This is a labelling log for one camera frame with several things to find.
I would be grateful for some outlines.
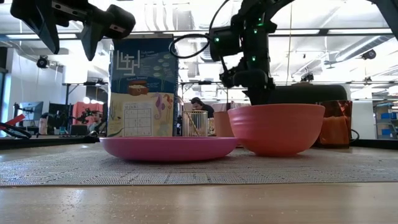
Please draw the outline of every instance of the orange container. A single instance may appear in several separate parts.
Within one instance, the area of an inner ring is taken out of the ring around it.
[[[322,128],[325,107],[276,104],[228,111],[239,142],[258,156],[294,156],[310,148]]]
[[[234,137],[229,123],[228,112],[220,111],[214,113],[214,127],[217,137]]]

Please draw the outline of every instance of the woven placemat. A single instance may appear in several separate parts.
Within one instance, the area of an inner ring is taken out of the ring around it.
[[[183,164],[131,162],[99,144],[0,163],[0,186],[187,185],[397,182],[398,160],[307,150],[297,157],[266,158],[237,149],[223,159]]]

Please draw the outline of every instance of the computer monitor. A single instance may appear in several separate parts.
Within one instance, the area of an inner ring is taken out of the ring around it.
[[[25,116],[24,121],[39,121],[43,113],[44,102],[19,103],[18,115]]]

